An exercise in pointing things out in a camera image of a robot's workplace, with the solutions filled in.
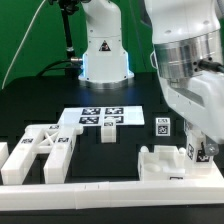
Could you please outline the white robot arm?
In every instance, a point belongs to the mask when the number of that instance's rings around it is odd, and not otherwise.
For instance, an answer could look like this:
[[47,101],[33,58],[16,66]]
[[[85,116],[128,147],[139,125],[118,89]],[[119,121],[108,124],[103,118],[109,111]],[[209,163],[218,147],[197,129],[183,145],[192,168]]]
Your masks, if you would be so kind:
[[[81,0],[88,48],[79,80],[115,88],[133,75],[121,43],[121,12],[110,0]],[[152,26],[151,63],[170,108],[211,141],[224,144],[224,65],[218,12],[224,0],[143,0]]]

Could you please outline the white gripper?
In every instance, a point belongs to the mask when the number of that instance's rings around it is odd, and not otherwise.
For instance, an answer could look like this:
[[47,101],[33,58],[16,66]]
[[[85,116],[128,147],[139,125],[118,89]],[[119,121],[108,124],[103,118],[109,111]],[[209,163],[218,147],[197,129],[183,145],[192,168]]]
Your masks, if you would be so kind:
[[[210,139],[224,144],[224,75],[203,71],[175,87],[167,79],[159,81],[170,108]],[[207,144],[205,154],[216,155],[217,145]]]

